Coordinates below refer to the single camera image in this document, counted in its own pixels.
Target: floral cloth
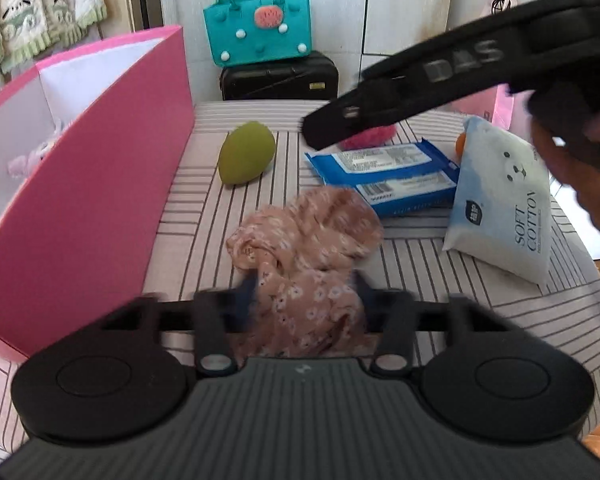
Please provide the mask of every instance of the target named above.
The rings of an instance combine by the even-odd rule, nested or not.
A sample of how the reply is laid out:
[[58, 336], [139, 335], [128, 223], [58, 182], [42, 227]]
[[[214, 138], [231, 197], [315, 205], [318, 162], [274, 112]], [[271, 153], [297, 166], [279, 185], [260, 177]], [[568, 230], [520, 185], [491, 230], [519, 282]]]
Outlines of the floral cloth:
[[381, 239], [378, 216], [347, 188], [320, 187], [249, 216], [226, 241], [234, 266], [257, 268], [259, 278], [253, 325], [234, 339], [238, 360], [368, 354], [373, 341], [349, 279]]

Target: green egg-shaped object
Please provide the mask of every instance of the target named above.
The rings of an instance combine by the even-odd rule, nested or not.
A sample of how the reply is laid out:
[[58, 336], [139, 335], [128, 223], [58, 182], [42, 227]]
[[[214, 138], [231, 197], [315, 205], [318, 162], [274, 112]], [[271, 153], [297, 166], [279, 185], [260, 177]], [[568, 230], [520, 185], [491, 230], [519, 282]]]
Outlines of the green egg-shaped object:
[[227, 136], [220, 148], [220, 179], [229, 185], [253, 180], [267, 169], [275, 152], [276, 139], [264, 124], [244, 123]]

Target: black suitcase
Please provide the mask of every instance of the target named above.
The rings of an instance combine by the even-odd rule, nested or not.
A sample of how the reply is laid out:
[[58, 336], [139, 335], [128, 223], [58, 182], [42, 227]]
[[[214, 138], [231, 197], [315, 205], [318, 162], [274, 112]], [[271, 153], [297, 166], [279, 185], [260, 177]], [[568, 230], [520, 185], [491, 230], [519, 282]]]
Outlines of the black suitcase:
[[306, 57], [266, 61], [222, 69], [225, 101], [237, 99], [322, 99], [338, 96], [338, 69], [313, 51]]

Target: teal handbag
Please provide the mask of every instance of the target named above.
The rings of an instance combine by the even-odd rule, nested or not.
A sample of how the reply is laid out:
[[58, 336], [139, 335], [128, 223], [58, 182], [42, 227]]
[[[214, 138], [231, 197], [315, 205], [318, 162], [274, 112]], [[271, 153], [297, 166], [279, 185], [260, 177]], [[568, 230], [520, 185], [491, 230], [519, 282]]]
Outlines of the teal handbag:
[[311, 52], [309, 0], [216, 0], [204, 14], [211, 55], [218, 66]]

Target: pink box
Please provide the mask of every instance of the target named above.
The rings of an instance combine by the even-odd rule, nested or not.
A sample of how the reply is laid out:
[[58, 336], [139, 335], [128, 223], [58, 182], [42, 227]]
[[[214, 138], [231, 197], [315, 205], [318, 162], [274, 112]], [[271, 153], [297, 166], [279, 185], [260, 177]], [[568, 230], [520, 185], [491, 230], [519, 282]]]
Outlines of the pink box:
[[[24, 183], [7, 163], [69, 125]], [[141, 294], [194, 124], [181, 27], [88, 44], [0, 92], [0, 356]]]

